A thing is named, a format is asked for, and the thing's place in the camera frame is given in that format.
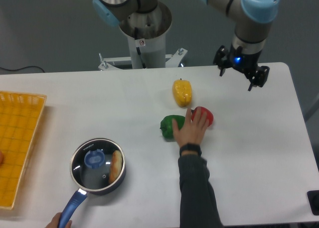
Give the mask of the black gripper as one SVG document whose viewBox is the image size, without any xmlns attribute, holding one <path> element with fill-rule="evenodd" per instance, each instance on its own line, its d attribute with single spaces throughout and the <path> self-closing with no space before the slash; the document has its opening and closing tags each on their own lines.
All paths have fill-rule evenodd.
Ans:
<svg viewBox="0 0 319 228">
<path fill-rule="evenodd" d="M 258 59 L 262 49 L 263 42 L 232 42 L 228 53 L 227 48 L 221 45 L 216 51 L 213 64 L 217 65 L 220 70 L 219 76 L 223 76 L 228 68 L 233 68 L 245 74 L 250 81 L 248 91 L 251 91 L 253 87 L 262 88 L 268 79 L 270 71 L 268 66 L 258 66 Z"/>
</svg>

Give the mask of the person left hand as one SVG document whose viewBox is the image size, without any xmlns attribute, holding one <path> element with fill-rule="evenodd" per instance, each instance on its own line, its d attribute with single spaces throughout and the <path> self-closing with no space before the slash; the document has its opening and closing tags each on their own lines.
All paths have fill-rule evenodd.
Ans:
<svg viewBox="0 0 319 228">
<path fill-rule="evenodd" d="M 61 213 L 56 213 L 52 220 L 45 226 L 45 228 L 58 228 Z M 65 228 L 71 228 L 72 220 L 69 220 Z"/>
</svg>

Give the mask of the grey sleeved forearm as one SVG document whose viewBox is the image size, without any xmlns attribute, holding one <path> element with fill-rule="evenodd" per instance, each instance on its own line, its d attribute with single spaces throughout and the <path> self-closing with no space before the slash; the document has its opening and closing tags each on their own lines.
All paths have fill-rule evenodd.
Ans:
<svg viewBox="0 0 319 228">
<path fill-rule="evenodd" d="M 198 155 L 178 159 L 181 228 L 222 228 L 207 161 Z"/>
</svg>

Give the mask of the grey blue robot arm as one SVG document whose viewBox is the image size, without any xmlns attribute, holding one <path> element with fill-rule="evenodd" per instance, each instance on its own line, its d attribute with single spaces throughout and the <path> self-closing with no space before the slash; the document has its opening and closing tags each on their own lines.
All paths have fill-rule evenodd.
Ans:
<svg viewBox="0 0 319 228">
<path fill-rule="evenodd" d="M 230 48 L 221 46 L 213 59 L 220 73 L 233 68 L 242 73 L 250 87 L 263 87 L 269 67 L 259 66 L 280 0 L 202 0 L 235 22 Z M 132 67 L 166 66 L 165 36 L 172 24 L 168 7 L 159 0 L 93 0 L 98 16 L 117 26 L 127 37 Z"/>
</svg>

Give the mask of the person right hand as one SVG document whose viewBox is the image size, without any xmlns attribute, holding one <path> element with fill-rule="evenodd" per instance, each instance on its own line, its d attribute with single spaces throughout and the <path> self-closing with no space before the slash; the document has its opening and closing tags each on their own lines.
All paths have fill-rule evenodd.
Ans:
<svg viewBox="0 0 319 228">
<path fill-rule="evenodd" d="M 187 109 L 184 125 L 181 129 L 178 128 L 177 121 L 172 119 L 173 137 L 180 148 L 186 144 L 200 145 L 208 125 L 207 113 L 202 113 L 201 108 L 196 111 L 193 120 L 191 120 L 191 109 Z"/>
</svg>

